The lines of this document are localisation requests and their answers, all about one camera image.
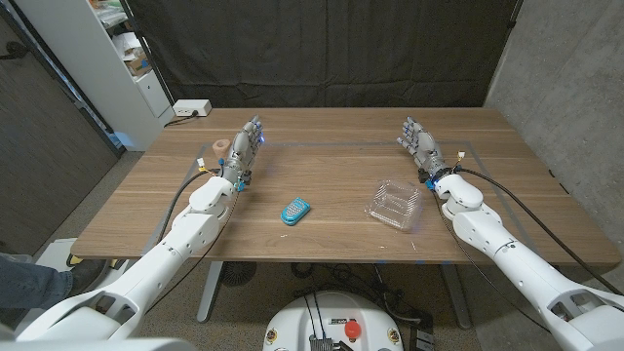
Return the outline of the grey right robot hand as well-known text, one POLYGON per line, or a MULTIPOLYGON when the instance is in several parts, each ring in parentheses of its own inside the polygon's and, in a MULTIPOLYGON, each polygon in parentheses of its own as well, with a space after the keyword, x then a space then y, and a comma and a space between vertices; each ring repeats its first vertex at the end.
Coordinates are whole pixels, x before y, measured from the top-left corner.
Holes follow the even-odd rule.
POLYGON ((432 135, 410 116, 403 123, 403 136, 397 142, 404 147, 418 169, 418 180, 430 190, 437 182, 450 174, 450 166, 445 162, 441 147, 432 135))

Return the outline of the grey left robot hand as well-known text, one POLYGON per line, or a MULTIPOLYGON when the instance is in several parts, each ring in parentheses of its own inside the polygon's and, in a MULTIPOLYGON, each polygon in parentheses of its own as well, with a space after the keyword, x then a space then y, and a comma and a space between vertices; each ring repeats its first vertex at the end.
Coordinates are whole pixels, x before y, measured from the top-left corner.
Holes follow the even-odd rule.
POLYGON ((235 135, 222 165, 221 176, 237 191, 251 183, 254 158, 263 143, 263 126, 259 116, 255 115, 235 135))

